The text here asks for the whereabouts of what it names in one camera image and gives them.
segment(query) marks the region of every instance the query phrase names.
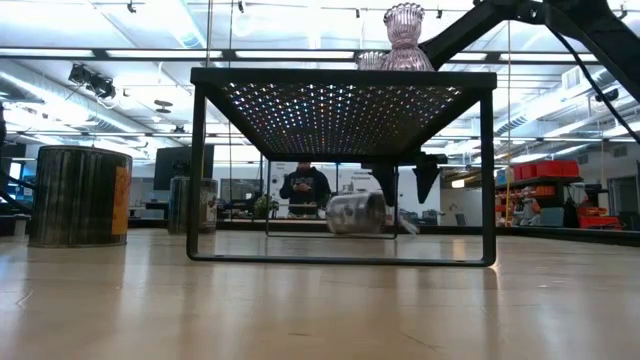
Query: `cylindrical metal container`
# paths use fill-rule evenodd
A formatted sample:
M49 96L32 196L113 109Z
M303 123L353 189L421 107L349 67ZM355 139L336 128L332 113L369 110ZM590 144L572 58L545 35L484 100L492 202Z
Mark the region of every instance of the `cylindrical metal container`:
M187 232L187 217L189 216L189 183L186 176L171 179L169 195L169 234L185 234ZM214 232L217 220L218 182L212 179L200 181L200 232Z
M29 246L126 244L131 164L104 149L41 147Z
M334 234L380 233L385 219L381 193L338 195L327 203L327 226Z

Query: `orange label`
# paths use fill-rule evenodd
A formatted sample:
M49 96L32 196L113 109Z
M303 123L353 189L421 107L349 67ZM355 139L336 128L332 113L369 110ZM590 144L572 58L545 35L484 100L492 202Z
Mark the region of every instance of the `orange label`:
M116 183L113 195L113 221L111 235L124 235L129 227L129 186L131 176L129 169L116 167Z

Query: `black metal table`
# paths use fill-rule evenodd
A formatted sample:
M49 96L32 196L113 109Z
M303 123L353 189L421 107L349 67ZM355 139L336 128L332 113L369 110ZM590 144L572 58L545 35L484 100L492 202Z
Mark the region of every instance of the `black metal table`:
M492 91L495 73L193 68L192 183L202 177L206 100L269 160L398 165L480 102L483 257L480 260L203 255L197 223L187 255L201 261L489 266L495 262ZM190 189L190 219L199 214Z

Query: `ceiling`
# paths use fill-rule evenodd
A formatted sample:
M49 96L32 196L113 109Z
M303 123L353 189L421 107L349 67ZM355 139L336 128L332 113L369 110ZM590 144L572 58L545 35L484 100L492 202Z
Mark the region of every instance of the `ceiling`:
M0 52L15 48L63 48L60 51L89 52L95 49L201 49L206 43L209 20L212 20L211 43L213 49L232 50L309 50L331 49L354 51L359 49L390 49L382 16L395 5L388 0L265 0L245 1L241 12L238 3L215 1L209 16L208 1L149 0L135 1L135 13L128 1L116 0L0 0ZM417 1L427 11L422 27L421 41L440 33L472 7L471 0ZM609 1L614 10L624 4L628 11L624 22L640 33L640 1ZM438 9L442 10L437 18ZM580 53L586 49L570 40ZM523 23L506 22L487 32L465 52L498 52L530 54L566 53L563 46L545 28ZM91 133L171 133L176 127L191 131L193 114L193 86L189 76L192 67L202 66L200 61L82 61L50 57L0 56L0 96L12 102L13 114L8 118L10 131L27 131L33 136L14 136L16 142L37 143L96 143L96 137L86 134L62 136L46 135L44 131L78 131ZM331 68L354 69L348 61L230 61L213 59L212 66L256 68ZM605 136L624 138L625 133L604 109L596 103L587 87L566 90L568 83L563 74L575 71L569 61L540 61L507 66L504 62L468 63L451 62L441 70L497 72L499 88L494 92L495 127L499 136L511 119L511 136L523 138L511 143L496 141L496 156L506 159L531 154L574 155L587 149L575 148L572 141L539 141L542 137L598 138ZM96 102L92 92L68 80L74 63L82 63L90 71L113 79L118 94L113 100ZM603 74L602 67L590 66L594 77L599 77L603 89L619 85L615 79ZM619 88L615 105L624 112L634 129L636 103ZM168 101L171 112L158 113L156 100ZM477 163L479 147L469 137L479 135L479 107L476 106L448 126L439 138L425 144L427 152L446 153L451 162ZM207 112L207 132L219 136L208 142L229 144L233 160L258 160L255 149L229 127L226 118L212 106ZM144 138L135 136L100 136L96 146L125 149L136 159L153 159L155 148L188 145L188 137ZM229 160L228 151L216 152L219 160Z

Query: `shelf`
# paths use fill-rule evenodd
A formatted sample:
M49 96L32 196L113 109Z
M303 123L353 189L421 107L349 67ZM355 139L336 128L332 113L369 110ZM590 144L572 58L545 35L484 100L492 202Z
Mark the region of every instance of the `shelf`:
M509 186L510 188L524 187L527 185L539 185L539 184L572 184L582 182L581 177L539 177L527 180L514 181ZM506 184L496 185L496 190L504 190L507 188Z
M271 161L398 162L497 86L495 73L194 68Z

